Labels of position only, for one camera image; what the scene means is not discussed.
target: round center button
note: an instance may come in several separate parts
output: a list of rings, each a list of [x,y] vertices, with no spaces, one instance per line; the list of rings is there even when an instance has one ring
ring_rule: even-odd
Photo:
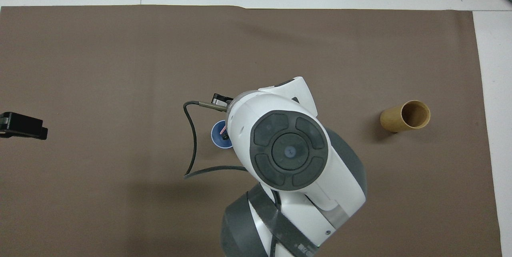
[[[272,145],[274,162],[285,170],[300,168],[306,162],[308,155],[308,144],[295,133],[279,136]]]

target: gray circular button pad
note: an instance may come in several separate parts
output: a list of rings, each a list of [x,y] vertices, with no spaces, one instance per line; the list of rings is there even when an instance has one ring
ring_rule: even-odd
[[[292,111],[262,116],[251,129],[249,151],[258,176],[279,190],[298,190],[314,182],[329,152],[320,126]]]

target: wooden cup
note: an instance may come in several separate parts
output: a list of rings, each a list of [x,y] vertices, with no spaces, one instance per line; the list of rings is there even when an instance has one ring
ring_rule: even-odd
[[[380,115],[380,124],[387,131],[397,133],[421,129],[430,121],[430,109],[418,100],[386,109]]]

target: black clamp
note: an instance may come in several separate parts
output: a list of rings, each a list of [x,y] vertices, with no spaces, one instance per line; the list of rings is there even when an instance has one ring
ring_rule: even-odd
[[[14,112],[0,114],[0,137],[31,137],[46,140],[48,129],[42,120]]]

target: brown mat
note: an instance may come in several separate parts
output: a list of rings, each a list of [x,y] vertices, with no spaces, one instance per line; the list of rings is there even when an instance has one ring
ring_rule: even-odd
[[[48,140],[0,141],[0,255],[223,256],[224,209],[255,184],[184,181],[186,100],[301,75],[357,152],[368,201],[317,256],[500,256],[472,13],[237,7],[3,7],[0,104]],[[420,131],[379,127],[418,99]],[[192,108],[197,169],[222,113]]]

